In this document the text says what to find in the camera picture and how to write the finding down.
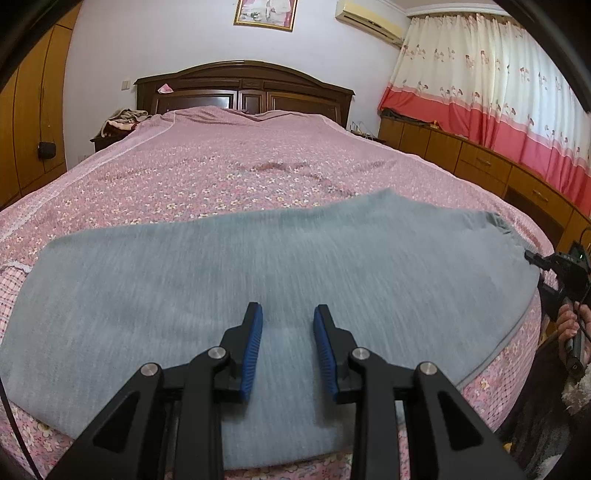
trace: bed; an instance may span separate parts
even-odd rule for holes
[[[164,83],[174,96],[157,92]],[[155,113],[153,118],[0,213],[0,341],[39,251],[52,239],[82,229],[187,221],[245,210],[310,208],[392,188],[437,206],[497,212],[542,254],[553,252],[527,215],[492,193],[415,155],[344,130],[350,90],[285,67],[246,61],[149,77],[137,85],[137,106]],[[180,129],[176,119],[189,114],[207,128],[190,135],[186,126]],[[269,119],[281,122],[281,134],[265,128]],[[250,130],[245,130],[245,121],[253,125]],[[501,354],[463,389],[491,429],[501,425],[524,385],[538,344],[540,317],[536,299]],[[71,439],[17,406],[12,410],[46,475]],[[404,431],[400,441],[403,477],[408,478]],[[26,464],[4,413],[0,442]],[[226,476],[345,478],[350,460],[350,452],[342,451]]]

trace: framed picture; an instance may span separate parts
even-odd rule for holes
[[[238,0],[234,25],[294,29],[297,0]]]

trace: wooden wardrobe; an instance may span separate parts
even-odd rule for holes
[[[66,172],[64,74],[79,8],[41,38],[0,92],[0,209]],[[39,159],[40,142],[55,144],[53,158]]]

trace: black speaker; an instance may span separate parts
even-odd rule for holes
[[[56,156],[56,145],[51,142],[39,142],[37,147],[37,156],[41,160],[49,160]]]

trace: pink floral bedsheet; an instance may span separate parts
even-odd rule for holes
[[[123,141],[0,212],[0,342],[27,272],[53,238],[114,225],[310,208],[387,187],[441,207],[498,212],[542,254],[553,251],[528,216],[493,194],[414,155],[356,137],[320,115],[275,111],[249,116],[193,108],[153,117]],[[503,422],[525,382],[540,314],[536,297],[510,343],[462,391],[491,429]],[[46,475],[71,440],[17,406],[12,410]],[[399,437],[407,479],[406,432]],[[0,442],[26,464],[3,411]],[[293,465],[227,472],[226,477],[345,478],[350,460],[349,452],[339,452]]]

